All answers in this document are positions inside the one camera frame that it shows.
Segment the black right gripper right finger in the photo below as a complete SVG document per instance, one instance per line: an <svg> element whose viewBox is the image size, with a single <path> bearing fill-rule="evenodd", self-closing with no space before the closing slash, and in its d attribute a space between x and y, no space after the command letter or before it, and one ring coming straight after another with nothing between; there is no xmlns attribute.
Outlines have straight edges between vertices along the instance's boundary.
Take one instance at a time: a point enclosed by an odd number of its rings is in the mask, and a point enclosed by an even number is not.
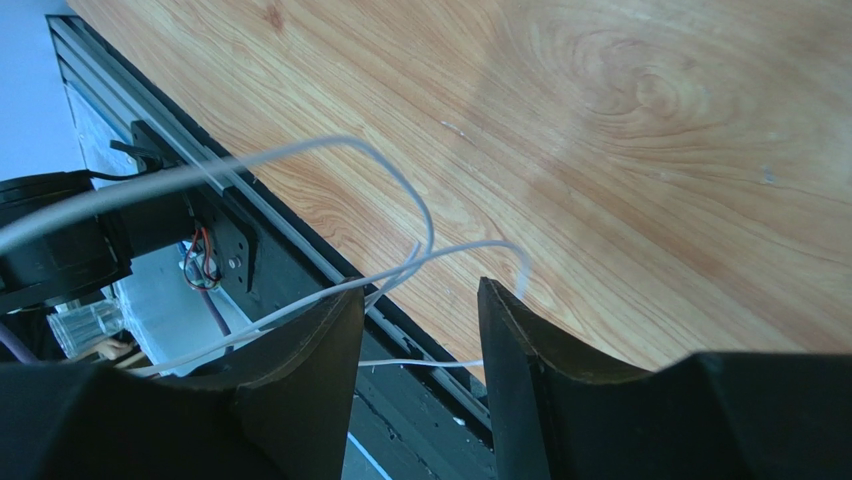
<svg viewBox="0 0 852 480"><path fill-rule="evenodd" d="M482 278L478 317L502 479L847 479L847 355L699 352L651 372Z"/></svg>

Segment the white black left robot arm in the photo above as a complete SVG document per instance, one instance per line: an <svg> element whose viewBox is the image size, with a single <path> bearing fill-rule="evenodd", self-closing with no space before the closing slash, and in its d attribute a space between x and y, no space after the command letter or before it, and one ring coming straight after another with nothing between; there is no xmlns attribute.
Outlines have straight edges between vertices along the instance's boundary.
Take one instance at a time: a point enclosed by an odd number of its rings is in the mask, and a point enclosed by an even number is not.
<svg viewBox="0 0 852 480"><path fill-rule="evenodd" d="M90 216L1 256L1 312L56 306L132 274L138 257L187 240L196 223L184 193Z"/></svg>

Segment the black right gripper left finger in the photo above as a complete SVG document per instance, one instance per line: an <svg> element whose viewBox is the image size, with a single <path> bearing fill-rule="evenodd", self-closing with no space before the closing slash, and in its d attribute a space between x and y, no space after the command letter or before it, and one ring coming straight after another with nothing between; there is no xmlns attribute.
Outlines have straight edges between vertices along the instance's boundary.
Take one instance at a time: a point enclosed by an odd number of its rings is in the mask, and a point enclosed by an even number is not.
<svg viewBox="0 0 852 480"><path fill-rule="evenodd" d="M337 479L364 295L330 296L186 377L1 369L5 479Z"/></svg>

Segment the aluminium frame rail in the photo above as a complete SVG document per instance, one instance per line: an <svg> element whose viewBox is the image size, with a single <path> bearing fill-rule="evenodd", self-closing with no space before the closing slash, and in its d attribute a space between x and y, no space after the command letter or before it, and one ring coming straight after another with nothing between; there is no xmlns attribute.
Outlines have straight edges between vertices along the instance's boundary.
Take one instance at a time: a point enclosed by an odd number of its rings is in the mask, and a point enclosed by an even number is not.
<svg viewBox="0 0 852 480"><path fill-rule="evenodd" d="M62 77L116 128L144 148L174 161L205 165L227 151L161 90L77 16L49 18ZM225 290L258 318L297 298L299 287L329 286L359 270L249 173L213 180L201 189L206 219L218 245L245 249L247 265L226 277ZM382 298L367 313L374 345L417 360L413 377L441 396L469 427L491 427L485 385L393 301Z"/></svg>

